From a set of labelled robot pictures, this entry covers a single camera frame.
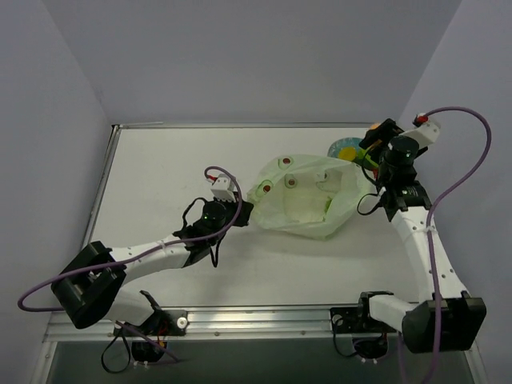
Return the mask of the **yellow fake fruit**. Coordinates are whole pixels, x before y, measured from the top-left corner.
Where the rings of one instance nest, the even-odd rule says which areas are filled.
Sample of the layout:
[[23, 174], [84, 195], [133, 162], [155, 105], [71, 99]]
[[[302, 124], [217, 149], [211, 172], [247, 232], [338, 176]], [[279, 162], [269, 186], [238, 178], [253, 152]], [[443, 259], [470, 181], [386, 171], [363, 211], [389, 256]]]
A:
[[357, 158], [357, 156], [358, 151], [352, 146], [343, 147], [338, 152], [338, 158], [348, 162], [353, 162]]

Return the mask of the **light green plastic bag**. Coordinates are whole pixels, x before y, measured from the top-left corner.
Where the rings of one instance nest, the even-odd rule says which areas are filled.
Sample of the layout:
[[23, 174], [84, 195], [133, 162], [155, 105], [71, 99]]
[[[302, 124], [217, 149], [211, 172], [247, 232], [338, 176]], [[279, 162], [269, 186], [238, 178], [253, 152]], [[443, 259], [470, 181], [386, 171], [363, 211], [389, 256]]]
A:
[[[250, 220], [264, 230], [327, 239], [356, 213], [371, 184], [360, 167], [341, 159], [285, 154], [267, 163], [246, 193]], [[326, 200], [332, 198], [327, 214]]]

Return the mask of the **green fake fruit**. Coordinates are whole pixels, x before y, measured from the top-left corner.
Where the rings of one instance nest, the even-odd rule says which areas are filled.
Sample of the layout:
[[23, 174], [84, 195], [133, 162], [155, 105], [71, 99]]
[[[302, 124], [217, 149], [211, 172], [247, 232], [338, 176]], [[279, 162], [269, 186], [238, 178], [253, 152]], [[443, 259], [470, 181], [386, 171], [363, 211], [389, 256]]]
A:
[[367, 170], [376, 170], [378, 168], [378, 164], [371, 158], [371, 156], [367, 152], [368, 150], [360, 150], [358, 152], [358, 164]]

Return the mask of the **green fake grape bunch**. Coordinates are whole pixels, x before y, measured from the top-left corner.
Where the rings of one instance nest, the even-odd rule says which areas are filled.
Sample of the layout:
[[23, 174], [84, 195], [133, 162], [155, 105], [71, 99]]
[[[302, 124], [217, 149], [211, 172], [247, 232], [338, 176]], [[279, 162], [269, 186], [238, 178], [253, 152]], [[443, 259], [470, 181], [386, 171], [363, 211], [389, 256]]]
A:
[[327, 212], [329, 211], [329, 208], [330, 208], [330, 205], [332, 203], [332, 198], [328, 198], [326, 200], [326, 204], [325, 204], [325, 207], [324, 207], [324, 214], [327, 214]]

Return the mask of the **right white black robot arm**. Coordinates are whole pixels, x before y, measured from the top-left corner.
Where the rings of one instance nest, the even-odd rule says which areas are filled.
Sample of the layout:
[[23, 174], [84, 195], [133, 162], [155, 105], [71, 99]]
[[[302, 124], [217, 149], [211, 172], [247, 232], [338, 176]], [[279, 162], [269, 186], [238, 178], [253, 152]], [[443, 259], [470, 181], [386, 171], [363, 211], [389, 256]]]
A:
[[470, 295], [450, 263], [434, 224], [434, 205], [414, 168], [414, 160], [439, 133], [439, 126], [424, 116], [409, 131], [387, 119], [359, 144], [364, 160], [377, 166], [369, 177], [377, 206], [406, 249], [418, 301], [409, 303], [387, 291], [363, 292], [358, 316], [363, 323], [379, 322], [400, 332], [414, 354], [469, 350], [486, 316], [482, 298]]

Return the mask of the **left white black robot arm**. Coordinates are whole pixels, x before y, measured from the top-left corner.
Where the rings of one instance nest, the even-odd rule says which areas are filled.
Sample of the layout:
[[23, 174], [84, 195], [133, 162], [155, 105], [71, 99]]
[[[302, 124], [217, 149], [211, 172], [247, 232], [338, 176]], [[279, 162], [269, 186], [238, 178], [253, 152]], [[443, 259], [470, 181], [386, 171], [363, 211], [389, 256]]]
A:
[[244, 200], [205, 201], [199, 219], [185, 222], [167, 238], [139, 246], [109, 248], [100, 241], [85, 246], [51, 284], [51, 290], [78, 329], [108, 319], [145, 335], [170, 329], [175, 320], [145, 290], [127, 283], [164, 270], [180, 270], [204, 258], [218, 264], [218, 248], [232, 226], [247, 226], [254, 206]]

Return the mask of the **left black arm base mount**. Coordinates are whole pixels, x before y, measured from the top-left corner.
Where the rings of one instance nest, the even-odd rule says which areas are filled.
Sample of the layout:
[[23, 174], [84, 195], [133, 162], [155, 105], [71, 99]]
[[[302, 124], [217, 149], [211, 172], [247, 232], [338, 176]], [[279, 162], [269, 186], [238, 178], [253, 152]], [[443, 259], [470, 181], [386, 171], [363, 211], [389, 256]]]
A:
[[150, 336], [184, 336], [189, 324], [186, 310], [164, 310], [145, 290], [137, 294], [121, 291], [106, 318]]

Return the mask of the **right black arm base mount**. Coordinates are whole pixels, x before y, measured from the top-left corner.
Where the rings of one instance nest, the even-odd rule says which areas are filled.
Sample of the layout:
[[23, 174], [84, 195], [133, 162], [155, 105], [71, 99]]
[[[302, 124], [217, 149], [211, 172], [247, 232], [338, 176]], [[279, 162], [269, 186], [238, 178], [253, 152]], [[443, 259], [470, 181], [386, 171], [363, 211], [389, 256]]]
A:
[[386, 325], [360, 313], [356, 306], [331, 307], [331, 329], [335, 334], [382, 334]]

